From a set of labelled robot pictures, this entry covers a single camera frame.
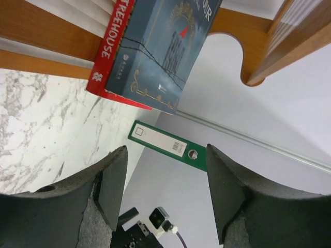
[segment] floor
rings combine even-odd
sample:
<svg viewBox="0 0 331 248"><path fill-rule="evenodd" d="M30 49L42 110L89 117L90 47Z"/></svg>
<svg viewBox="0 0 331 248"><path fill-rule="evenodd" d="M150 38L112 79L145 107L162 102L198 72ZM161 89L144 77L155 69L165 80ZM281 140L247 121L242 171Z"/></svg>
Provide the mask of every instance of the floor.
<svg viewBox="0 0 331 248"><path fill-rule="evenodd" d="M126 185L143 151L127 140L134 120L159 111L98 98L87 81L0 69L0 193L35 191L126 145Z"/></svg>

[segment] book cover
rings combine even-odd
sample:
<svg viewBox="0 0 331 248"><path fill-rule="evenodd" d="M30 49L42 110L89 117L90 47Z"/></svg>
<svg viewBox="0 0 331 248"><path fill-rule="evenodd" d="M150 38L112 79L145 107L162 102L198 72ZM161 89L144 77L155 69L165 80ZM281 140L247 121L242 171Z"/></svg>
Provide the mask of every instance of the book cover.
<svg viewBox="0 0 331 248"><path fill-rule="evenodd" d="M110 17L102 43L95 59L86 90L109 100L151 109L150 107L126 99L122 96L105 91L107 79L113 68L114 60L119 49L119 44L134 9L136 0L118 0Z"/></svg>
<svg viewBox="0 0 331 248"><path fill-rule="evenodd" d="M137 1L106 90L174 114L221 1Z"/></svg>

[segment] blue book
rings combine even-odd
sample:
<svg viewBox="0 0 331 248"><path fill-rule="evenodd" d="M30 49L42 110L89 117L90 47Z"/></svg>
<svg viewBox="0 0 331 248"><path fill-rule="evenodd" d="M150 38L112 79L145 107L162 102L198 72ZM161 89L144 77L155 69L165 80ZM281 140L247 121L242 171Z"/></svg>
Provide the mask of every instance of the blue book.
<svg viewBox="0 0 331 248"><path fill-rule="evenodd" d="M221 2L137 0L106 90L175 114Z"/></svg>

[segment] red book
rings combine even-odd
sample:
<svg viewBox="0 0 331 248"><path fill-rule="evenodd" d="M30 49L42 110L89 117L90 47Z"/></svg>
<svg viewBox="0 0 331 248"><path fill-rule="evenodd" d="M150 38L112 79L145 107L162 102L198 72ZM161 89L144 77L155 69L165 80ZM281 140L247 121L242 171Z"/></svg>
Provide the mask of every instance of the red book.
<svg viewBox="0 0 331 248"><path fill-rule="evenodd" d="M88 79L86 90L109 100L125 103L142 109L152 108L105 90L109 74L113 68L117 50L130 19L136 0L117 0L103 41Z"/></svg>

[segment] binder finger hole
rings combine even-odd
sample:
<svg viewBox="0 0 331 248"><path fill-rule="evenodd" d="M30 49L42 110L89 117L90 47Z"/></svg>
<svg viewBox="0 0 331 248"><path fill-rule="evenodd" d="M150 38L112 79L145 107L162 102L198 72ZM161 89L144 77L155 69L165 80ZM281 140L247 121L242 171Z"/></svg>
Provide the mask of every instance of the binder finger hole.
<svg viewBox="0 0 331 248"><path fill-rule="evenodd" d="M189 150L188 157L195 160L198 158L198 152L196 150Z"/></svg>

